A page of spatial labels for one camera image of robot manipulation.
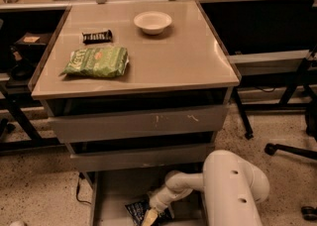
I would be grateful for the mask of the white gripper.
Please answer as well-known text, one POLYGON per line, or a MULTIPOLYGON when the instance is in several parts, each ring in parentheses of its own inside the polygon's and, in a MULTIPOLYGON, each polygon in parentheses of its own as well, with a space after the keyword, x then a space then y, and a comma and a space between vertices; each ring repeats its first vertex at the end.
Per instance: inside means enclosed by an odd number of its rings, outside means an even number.
POLYGON ((168 188, 158 188, 149 194, 150 210, 145 214, 142 226, 152 226, 158 219, 158 213, 171 208, 174 192, 168 188))

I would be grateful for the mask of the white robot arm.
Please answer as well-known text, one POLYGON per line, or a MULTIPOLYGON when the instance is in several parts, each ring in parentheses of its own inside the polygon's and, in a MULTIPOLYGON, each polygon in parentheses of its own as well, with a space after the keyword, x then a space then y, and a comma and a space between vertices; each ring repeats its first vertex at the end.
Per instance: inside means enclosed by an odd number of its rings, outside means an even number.
POLYGON ((169 172, 150 194, 142 226, 152 226, 174 201, 194 190, 204 194, 208 226, 263 226, 257 204, 268 198, 268 179, 261 169, 225 150, 209 154, 201 173, 169 172))

